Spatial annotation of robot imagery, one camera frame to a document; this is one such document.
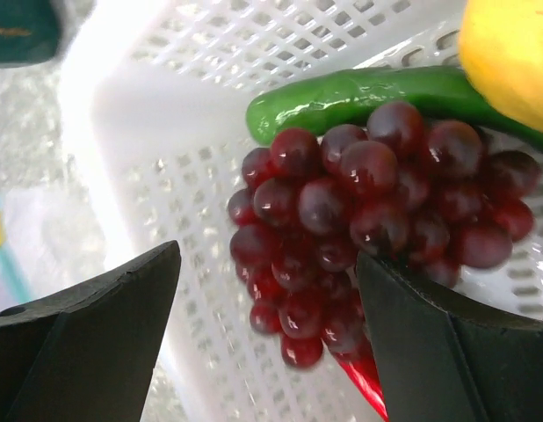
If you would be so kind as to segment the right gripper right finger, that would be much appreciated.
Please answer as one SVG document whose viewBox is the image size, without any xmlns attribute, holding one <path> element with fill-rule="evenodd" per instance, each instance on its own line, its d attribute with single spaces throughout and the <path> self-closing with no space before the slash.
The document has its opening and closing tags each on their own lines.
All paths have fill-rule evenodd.
<svg viewBox="0 0 543 422">
<path fill-rule="evenodd" d="M 391 421 L 543 421 L 543 321 L 360 253 L 358 286 Z"/>
</svg>

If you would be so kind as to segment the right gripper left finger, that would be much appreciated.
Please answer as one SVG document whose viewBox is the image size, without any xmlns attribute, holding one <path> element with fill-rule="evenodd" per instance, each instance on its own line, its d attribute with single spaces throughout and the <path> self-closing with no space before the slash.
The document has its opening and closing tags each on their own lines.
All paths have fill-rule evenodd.
<svg viewBox="0 0 543 422">
<path fill-rule="evenodd" d="M 178 243 L 0 312 L 0 421 L 137 421 L 177 290 Z"/>
</svg>

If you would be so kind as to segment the clear zip top bag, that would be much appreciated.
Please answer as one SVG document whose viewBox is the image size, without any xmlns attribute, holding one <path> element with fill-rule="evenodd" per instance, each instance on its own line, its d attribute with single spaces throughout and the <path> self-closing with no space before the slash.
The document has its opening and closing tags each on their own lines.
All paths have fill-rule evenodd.
<svg viewBox="0 0 543 422">
<path fill-rule="evenodd" d="M 32 274 L 36 263 L 32 204 L 30 191 L 0 193 L 0 312 L 37 297 Z"/>
</svg>

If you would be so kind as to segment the red grape bunch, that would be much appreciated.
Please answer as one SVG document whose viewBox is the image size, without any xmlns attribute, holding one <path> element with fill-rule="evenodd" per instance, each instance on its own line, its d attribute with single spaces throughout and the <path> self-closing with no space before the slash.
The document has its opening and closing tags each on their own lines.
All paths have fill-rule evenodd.
<svg viewBox="0 0 543 422">
<path fill-rule="evenodd" d="M 350 278 L 359 254 L 400 259 L 448 288 L 465 268 L 502 266 L 533 230 L 525 199 L 542 170 L 525 152 L 491 152 L 463 121 L 428 124 L 393 101 L 362 127 L 285 129 L 243 159 L 242 176 L 229 249 L 250 325 L 279 337 L 287 366 L 309 369 L 324 353 L 372 355 Z"/>
</svg>

